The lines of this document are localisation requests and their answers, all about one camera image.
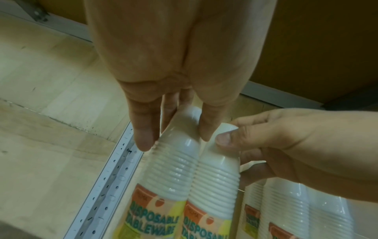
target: finger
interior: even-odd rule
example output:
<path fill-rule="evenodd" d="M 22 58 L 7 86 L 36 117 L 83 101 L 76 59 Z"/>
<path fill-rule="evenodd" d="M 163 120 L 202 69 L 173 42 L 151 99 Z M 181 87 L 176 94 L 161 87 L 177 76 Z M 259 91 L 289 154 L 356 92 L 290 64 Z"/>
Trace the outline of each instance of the finger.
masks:
<path fill-rule="evenodd" d="M 167 93 L 163 96 L 163 116 L 161 117 L 160 132 L 163 132 L 168 126 L 170 120 L 177 111 L 179 93 Z"/>
<path fill-rule="evenodd" d="M 266 178 L 276 177 L 267 163 L 257 163 L 240 174 L 240 188 Z"/>
<path fill-rule="evenodd" d="M 224 149 L 245 151 L 254 148 L 279 148 L 288 143 L 282 139 L 284 127 L 275 122 L 242 126 L 237 130 L 221 133 L 215 138 L 217 145 Z"/>
<path fill-rule="evenodd" d="M 134 140 L 141 151 L 148 151 L 159 138 L 161 97 L 148 103 L 128 97 L 129 115 L 134 129 Z"/>
<path fill-rule="evenodd" d="M 274 109 L 260 114 L 239 117 L 230 122 L 238 127 L 274 121 L 283 117 L 304 116 L 312 113 L 324 112 L 316 109 Z"/>
<path fill-rule="evenodd" d="M 221 124 L 229 104 L 222 106 L 202 105 L 202 114 L 199 122 L 200 136 L 204 141 L 209 141 L 214 131 Z"/>
<path fill-rule="evenodd" d="M 178 105 L 191 105 L 194 98 L 194 90 L 192 88 L 189 89 L 181 89 L 180 90 L 180 99 Z"/>
<path fill-rule="evenodd" d="M 263 160 L 265 160 L 265 159 L 264 159 L 264 156 L 261 152 L 261 149 L 259 149 L 259 148 L 254 148 L 254 149 L 251 149 L 251 150 L 242 151 L 240 153 L 240 165 L 249 163 L 251 161 L 263 161 Z"/>

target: yellow label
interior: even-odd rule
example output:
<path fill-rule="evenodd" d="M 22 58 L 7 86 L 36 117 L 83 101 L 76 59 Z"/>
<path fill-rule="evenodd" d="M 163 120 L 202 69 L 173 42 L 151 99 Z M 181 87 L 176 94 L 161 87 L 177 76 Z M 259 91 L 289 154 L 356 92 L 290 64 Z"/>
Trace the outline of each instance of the yellow label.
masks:
<path fill-rule="evenodd" d="M 126 218 L 116 229 L 115 239 L 172 238 L 185 201 L 159 197 L 138 184 L 127 206 Z"/>
<path fill-rule="evenodd" d="M 229 239 L 231 220 L 213 217 L 187 201 L 181 239 Z"/>
<path fill-rule="evenodd" d="M 291 234 L 288 231 L 280 228 L 276 224 L 270 222 L 269 223 L 269 239 L 299 239 L 295 235 Z"/>
<path fill-rule="evenodd" d="M 243 218 L 242 229 L 253 239 L 257 239 L 260 225 L 260 211 L 246 204 L 244 212 L 245 218 Z"/>

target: fingernail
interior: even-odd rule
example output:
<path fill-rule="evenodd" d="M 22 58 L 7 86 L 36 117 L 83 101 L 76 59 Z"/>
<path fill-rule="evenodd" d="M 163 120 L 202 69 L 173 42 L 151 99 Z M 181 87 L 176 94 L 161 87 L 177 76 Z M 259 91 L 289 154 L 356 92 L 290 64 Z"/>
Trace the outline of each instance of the fingernail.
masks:
<path fill-rule="evenodd" d="M 215 137 L 215 142 L 220 146 L 230 146 L 231 145 L 231 135 L 229 132 L 218 134 Z"/>

